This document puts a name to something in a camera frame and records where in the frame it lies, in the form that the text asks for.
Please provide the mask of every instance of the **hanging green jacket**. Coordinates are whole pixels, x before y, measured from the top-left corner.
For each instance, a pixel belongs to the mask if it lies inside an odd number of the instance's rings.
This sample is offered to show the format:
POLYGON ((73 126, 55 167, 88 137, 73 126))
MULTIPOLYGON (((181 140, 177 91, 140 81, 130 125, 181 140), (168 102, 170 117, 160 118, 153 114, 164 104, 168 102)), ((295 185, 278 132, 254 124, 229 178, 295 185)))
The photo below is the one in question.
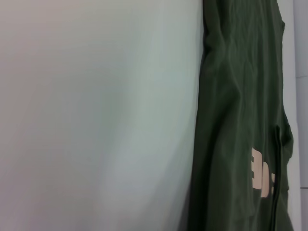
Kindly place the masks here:
POLYGON ((276 0, 204 0, 188 231, 292 231, 276 0))

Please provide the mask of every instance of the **wrinkled fabric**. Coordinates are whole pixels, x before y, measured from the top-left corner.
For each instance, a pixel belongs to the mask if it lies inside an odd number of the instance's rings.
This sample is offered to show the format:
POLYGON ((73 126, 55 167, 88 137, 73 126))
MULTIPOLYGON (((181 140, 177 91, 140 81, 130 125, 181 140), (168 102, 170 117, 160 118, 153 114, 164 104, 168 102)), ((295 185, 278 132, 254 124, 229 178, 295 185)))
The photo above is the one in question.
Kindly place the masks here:
POLYGON ((204 0, 188 231, 292 231, 276 0, 204 0))

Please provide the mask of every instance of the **white surface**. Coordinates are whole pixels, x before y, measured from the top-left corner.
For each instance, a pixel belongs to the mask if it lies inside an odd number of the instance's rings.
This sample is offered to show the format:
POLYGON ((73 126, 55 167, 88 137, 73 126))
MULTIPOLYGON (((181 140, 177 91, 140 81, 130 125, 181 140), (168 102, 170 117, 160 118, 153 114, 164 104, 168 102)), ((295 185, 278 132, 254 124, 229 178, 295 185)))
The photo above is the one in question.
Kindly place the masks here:
POLYGON ((285 22, 283 36, 283 101, 292 133, 294 136, 293 156, 288 164, 289 178, 289 214, 295 231, 301 231, 301 202, 298 129, 296 121, 296 83, 295 83, 295 43, 294 14, 292 0, 278 0, 278 5, 285 22))
POLYGON ((294 0, 296 77, 308 76, 308 1, 294 0))
POLYGON ((199 0, 2 0, 0 230, 175 231, 199 0))
POLYGON ((303 231, 308 231, 308 189, 302 189, 303 231))
POLYGON ((308 187, 308 77, 297 78, 296 89, 301 187, 308 187))

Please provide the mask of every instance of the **dark green garment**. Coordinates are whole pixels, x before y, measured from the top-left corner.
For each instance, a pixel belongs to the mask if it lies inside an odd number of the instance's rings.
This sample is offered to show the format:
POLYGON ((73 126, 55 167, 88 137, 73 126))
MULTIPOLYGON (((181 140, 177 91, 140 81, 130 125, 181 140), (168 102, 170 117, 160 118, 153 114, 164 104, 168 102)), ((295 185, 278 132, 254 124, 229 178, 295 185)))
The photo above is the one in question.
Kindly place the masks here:
POLYGON ((277 1, 204 0, 203 8, 188 231, 292 231, 277 1))

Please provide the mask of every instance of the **green fabric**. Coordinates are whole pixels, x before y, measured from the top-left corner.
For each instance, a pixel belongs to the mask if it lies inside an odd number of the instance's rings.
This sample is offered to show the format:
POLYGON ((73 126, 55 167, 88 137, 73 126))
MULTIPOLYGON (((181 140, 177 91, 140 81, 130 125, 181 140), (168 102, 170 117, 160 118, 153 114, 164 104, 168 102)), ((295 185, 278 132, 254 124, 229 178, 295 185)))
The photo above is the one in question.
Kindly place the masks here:
POLYGON ((204 0, 203 8, 188 231, 291 231, 286 166, 293 137, 282 103, 277 1, 204 0), (269 169, 263 198, 264 186, 253 188, 252 149, 262 154, 262 171, 269 169))

